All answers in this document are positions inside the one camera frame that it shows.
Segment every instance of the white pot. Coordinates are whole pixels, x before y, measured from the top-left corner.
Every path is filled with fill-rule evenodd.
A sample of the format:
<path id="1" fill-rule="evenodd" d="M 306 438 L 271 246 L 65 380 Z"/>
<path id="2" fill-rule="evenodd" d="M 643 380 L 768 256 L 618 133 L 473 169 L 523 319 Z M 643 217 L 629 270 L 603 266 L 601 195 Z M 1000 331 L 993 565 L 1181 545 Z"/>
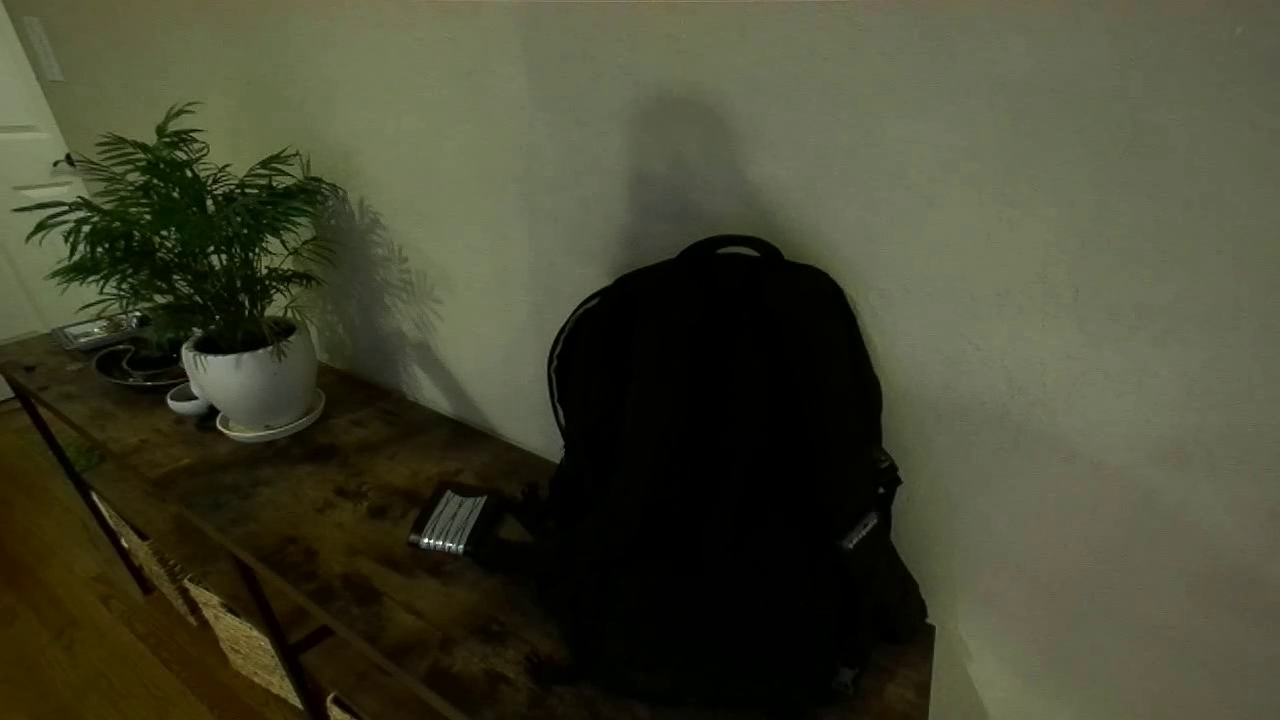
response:
<path id="1" fill-rule="evenodd" d="M 192 393 L 221 414 L 224 428 L 269 432 L 290 428 L 317 410 L 312 331 L 294 331 L 258 351 L 201 351 L 201 336 L 184 345 Z"/>

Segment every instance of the wooden floor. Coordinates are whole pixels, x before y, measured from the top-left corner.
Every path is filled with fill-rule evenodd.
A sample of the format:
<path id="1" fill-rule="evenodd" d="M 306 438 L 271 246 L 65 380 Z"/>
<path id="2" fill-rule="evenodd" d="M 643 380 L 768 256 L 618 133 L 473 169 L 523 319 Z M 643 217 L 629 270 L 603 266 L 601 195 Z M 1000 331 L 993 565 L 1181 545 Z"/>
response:
<path id="1" fill-rule="evenodd" d="M 6 720 L 283 720 L 166 597 L 140 597 L 0 402 L 0 715 Z"/>

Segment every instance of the wooden console table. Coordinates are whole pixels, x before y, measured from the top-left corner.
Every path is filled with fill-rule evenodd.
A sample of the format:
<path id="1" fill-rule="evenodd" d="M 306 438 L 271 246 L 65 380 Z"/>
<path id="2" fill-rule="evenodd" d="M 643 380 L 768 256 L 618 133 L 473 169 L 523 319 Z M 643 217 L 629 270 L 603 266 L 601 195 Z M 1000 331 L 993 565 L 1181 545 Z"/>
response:
<path id="1" fill-rule="evenodd" d="M 653 715 L 554 686 L 568 653 L 520 582 L 408 545 L 443 483 L 520 501 L 554 464 L 327 367 L 325 422 L 264 450 L 171 418 L 158 393 L 103 385 L 47 336 L 0 345 L 0 372 L 103 531 L 92 495 L 258 611 L 307 715 L 325 715 L 322 690 L 367 715 Z M 923 714 L 930 655 L 923 677 L 888 686 Z"/>

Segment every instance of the black backpack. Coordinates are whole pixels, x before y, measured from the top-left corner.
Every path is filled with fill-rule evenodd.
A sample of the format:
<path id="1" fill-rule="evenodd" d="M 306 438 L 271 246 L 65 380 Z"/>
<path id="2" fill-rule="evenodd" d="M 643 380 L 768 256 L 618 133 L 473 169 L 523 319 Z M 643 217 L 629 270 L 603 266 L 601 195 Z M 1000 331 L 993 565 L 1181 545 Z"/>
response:
<path id="1" fill-rule="evenodd" d="M 923 625 L 888 540 L 881 380 L 819 270 L 701 242 L 589 296 L 549 380 L 549 558 L 589 682 L 793 714 Z"/>

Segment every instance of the table leg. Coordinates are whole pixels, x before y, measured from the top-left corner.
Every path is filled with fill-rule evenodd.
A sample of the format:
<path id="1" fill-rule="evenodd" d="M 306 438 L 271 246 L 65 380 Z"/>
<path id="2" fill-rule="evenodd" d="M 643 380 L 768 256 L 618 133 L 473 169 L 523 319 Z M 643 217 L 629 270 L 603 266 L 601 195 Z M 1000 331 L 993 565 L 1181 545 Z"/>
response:
<path id="1" fill-rule="evenodd" d="M 148 597 L 154 593 L 148 575 L 135 569 L 135 559 L 129 558 L 124 540 L 109 524 L 103 509 L 92 501 L 90 480 L 82 475 L 82 470 L 72 464 L 69 450 L 47 428 L 44 414 L 35 410 L 35 402 L 21 385 L 14 385 L 14 398 L 27 414 L 35 438 L 44 442 L 44 450 L 56 461 L 56 470 L 65 473 L 65 480 L 77 488 L 77 495 L 90 509 L 92 524 L 109 538 L 109 545 L 112 545 L 115 559 L 124 565 L 124 574 L 133 575 L 133 585 Z"/>
<path id="2" fill-rule="evenodd" d="M 240 582 L 249 589 L 249 599 L 253 599 L 258 616 L 264 620 L 264 634 L 271 641 L 271 653 L 283 666 L 283 677 L 290 677 L 297 701 L 306 701 L 306 715 L 327 720 L 325 697 L 322 697 L 317 682 L 306 672 L 306 666 L 297 661 L 297 649 L 290 643 L 290 636 L 283 636 L 283 628 L 281 628 L 281 620 L 277 620 L 277 611 L 269 604 L 264 585 L 258 582 L 258 574 L 240 558 L 235 558 L 235 574 L 240 574 Z"/>

